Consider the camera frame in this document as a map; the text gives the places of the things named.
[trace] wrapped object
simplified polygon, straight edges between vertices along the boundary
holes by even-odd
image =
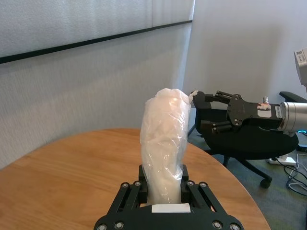
[[[151,204],[181,203],[180,165],[187,146],[190,103],[196,94],[163,89],[146,102],[140,141]]]

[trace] white wall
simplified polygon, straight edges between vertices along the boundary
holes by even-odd
[[[307,47],[306,9],[306,0],[196,0],[184,92],[270,103],[282,100],[279,91],[307,98],[293,55]]]
[[[0,168],[61,137],[140,127],[146,100],[165,87],[182,89],[190,28],[1,64]]]

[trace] office chair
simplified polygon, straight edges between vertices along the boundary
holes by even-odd
[[[286,101],[302,102],[305,99],[290,92],[281,92]],[[229,158],[235,158],[245,167],[255,172],[264,179],[260,185],[268,188],[272,178],[266,173],[254,167],[247,160],[262,160],[275,158],[292,152],[298,146],[296,135],[290,137],[279,131],[268,131],[257,126],[242,126],[238,132],[224,132],[213,134],[211,130],[202,130],[201,121],[223,122],[226,121],[226,110],[212,109],[209,102],[205,102],[205,94],[198,92],[193,98],[196,108],[195,125],[188,133],[191,134],[194,128],[201,134],[209,146],[206,150],[210,155],[224,155],[223,165],[227,167]]]

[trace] sticker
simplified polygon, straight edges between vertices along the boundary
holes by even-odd
[[[270,104],[258,103],[257,111],[258,111],[257,112],[258,116],[261,116],[261,117],[271,117],[272,116]]]
[[[295,53],[296,59],[298,63],[306,62],[306,58],[304,56],[304,53],[302,51],[298,51]]]
[[[280,106],[275,106],[275,111],[276,111],[276,117],[277,118],[282,118],[282,110],[280,109]]]
[[[185,204],[164,204],[152,205],[152,212],[171,213],[171,212],[191,212],[189,203]]]

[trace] round wooden table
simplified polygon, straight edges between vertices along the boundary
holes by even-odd
[[[55,141],[0,171],[0,229],[92,230],[122,182],[138,179],[140,131],[110,129]],[[218,161],[189,144],[190,179],[206,181],[245,230],[270,227],[249,193]]]

